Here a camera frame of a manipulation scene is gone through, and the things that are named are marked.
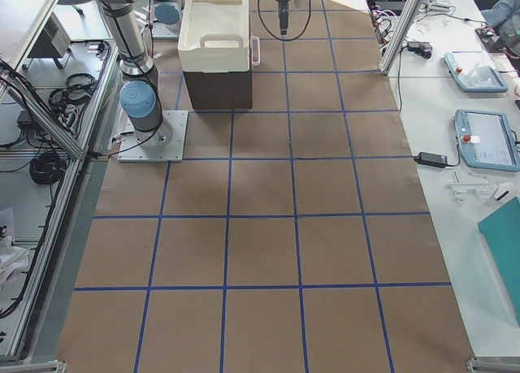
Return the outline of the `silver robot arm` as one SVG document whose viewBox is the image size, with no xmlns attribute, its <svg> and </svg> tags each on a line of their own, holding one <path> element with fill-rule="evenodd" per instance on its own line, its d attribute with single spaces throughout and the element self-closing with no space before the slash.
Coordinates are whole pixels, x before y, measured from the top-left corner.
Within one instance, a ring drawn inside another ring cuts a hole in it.
<svg viewBox="0 0 520 373">
<path fill-rule="evenodd" d="M 158 70 L 137 25 L 137 0 L 95 0 L 121 57 L 119 104 L 132 125 L 132 143 L 122 147 L 125 162 L 180 161 L 188 115 L 168 111 L 158 94 Z M 154 0 L 170 5 L 181 23 L 178 41 L 186 89 L 196 111 L 253 107 L 253 54 L 260 45 L 250 31 L 248 0 Z M 280 31 L 287 32 L 288 3 L 279 4 Z"/>
</svg>

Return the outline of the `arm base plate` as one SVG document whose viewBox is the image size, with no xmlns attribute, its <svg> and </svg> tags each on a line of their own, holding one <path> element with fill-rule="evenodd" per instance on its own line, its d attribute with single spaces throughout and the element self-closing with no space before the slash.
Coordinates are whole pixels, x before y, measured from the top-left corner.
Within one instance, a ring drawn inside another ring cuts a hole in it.
<svg viewBox="0 0 520 373">
<path fill-rule="evenodd" d="M 135 132 L 127 118 L 126 132 L 122 138 L 117 160 L 121 163 L 161 163 L 181 162 L 187 131 L 188 111 L 163 111 L 163 122 L 158 131 L 149 139 L 150 133 Z"/>
</svg>

